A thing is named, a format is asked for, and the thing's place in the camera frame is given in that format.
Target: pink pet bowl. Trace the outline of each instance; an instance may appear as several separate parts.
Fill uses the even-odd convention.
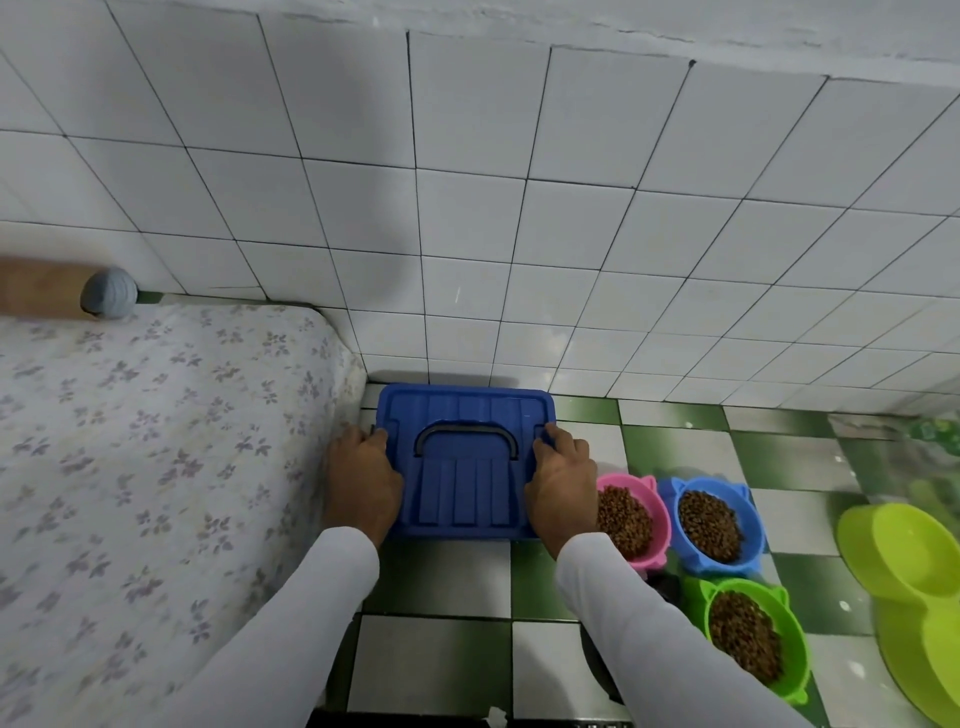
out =
[[[626,488],[630,495],[647,509],[653,522],[653,537],[647,552],[630,562],[635,570],[658,570],[666,566],[666,550],[670,546],[670,516],[657,495],[657,479],[652,475],[634,477],[625,473],[609,473],[597,478],[597,490],[607,487]]]

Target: bed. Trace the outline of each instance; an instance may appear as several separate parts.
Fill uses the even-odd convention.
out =
[[[316,311],[0,318],[0,722],[144,722],[316,539],[363,369]]]

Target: tiled floor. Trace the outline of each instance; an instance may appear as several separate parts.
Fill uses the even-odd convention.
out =
[[[379,390],[371,385],[364,398],[366,426]],[[809,639],[814,679],[801,713],[813,725],[929,725],[884,667],[871,599],[833,539],[845,509],[887,487],[876,456],[894,446],[888,419],[837,424],[839,440],[819,412],[555,401],[557,419],[589,441],[601,471],[710,473],[750,485],[771,551],[760,577],[787,589]],[[328,710],[485,716],[498,707],[517,719],[628,719],[589,672],[540,542],[389,542],[381,563],[327,686]]]

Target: white tiled wall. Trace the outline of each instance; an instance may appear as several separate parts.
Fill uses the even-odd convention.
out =
[[[955,89],[120,0],[0,51],[0,253],[312,303],[380,380],[960,395]]]

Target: lid handle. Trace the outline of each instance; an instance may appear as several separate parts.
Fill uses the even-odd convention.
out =
[[[516,444],[516,437],[514,437],[514,434],[510,430],[500,425],[480,425],[479,423],[436,423],[435,425],[431,425],[417,435],[417,442],[414,443],[414,455],[423,457],[423,444],[434,432],[480,432],[500,435],[506,439],[507,445],[510,446],[510,459],[517,460],[519,457],[520,448]]]

